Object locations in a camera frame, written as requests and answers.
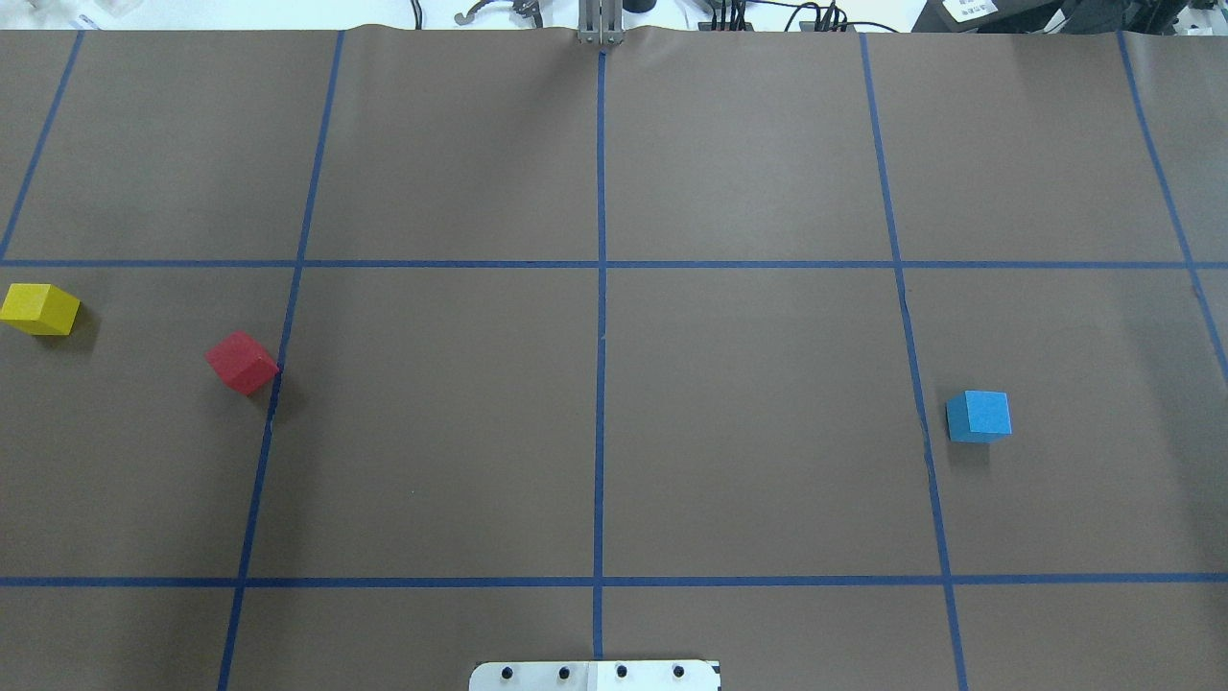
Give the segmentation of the red cube block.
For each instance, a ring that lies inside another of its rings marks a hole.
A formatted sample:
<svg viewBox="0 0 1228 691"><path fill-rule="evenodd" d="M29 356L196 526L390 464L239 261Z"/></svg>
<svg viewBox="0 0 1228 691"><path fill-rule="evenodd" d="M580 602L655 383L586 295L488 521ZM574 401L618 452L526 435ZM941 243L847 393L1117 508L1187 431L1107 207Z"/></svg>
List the red cube block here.
<svg viewBox="0 0 1228 691"><path fill-rule="evenodd" d="M276 358L243 331L228 333L203 358L231 390L251 396L280 373Z"/></svg>

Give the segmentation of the blue cube block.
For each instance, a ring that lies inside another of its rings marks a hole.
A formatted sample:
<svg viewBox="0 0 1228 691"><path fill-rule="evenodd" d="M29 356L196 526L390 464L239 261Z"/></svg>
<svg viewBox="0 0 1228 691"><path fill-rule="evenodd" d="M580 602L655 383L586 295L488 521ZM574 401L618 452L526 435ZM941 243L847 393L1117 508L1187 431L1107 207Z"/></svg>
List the blue cube block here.
<svg viewBox="0 0 1228 691"><path fill-rule="evenodd" d="M1013 434L1009 399L1005 392L962 392L946 401L948 439L992 443Z"/></svg>

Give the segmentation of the yellow cube block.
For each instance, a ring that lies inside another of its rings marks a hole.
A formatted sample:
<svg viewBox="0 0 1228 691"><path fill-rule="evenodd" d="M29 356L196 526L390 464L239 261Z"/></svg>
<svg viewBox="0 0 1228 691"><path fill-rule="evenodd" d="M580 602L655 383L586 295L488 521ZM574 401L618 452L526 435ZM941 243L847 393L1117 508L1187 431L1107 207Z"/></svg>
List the yellow cube block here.
<svg viewBox="0 0 1228 691"><path fill-rule="evenodd" d="M68 338L81 302L53 284L12 284L1 306L1 322L32 336Z"/></svg>

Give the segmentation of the brown paper table cover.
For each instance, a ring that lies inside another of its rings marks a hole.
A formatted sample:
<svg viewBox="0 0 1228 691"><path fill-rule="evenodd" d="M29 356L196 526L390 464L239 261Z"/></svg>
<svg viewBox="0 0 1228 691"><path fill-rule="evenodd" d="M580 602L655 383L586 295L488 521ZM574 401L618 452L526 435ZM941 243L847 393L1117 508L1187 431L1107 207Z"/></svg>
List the brown paper table cover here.
<svg viewBox="0 0 1228 691"><path fill-rule="evenodd" d="M6 31L17 281L5 690L1226 687L1222 36Z"/></svg>

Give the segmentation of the aluminium frame post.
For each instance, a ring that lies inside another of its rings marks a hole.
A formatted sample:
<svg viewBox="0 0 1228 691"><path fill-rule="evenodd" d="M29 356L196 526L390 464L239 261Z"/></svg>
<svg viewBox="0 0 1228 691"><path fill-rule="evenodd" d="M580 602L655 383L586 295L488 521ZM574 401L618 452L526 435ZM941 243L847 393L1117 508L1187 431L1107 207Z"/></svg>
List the aluminium frame post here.
<svg viewBox="0 0 1228 691"><path fill-rule="evenodd" d="M626 38L623 18L623 0L580 0L578 43L593 47L619 45Z"/></svg>

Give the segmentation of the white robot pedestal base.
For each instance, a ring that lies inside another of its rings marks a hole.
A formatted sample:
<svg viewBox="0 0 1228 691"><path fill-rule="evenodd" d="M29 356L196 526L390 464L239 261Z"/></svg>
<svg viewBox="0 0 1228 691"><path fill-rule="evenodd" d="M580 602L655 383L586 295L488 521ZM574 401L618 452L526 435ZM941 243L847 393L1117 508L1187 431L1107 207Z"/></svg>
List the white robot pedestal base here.
<svg viewBox="0 0 1228 691"><path fill-rule="evenodd" d="M469 690L720 690L720 664L700 659L497 662Z"/></svg>

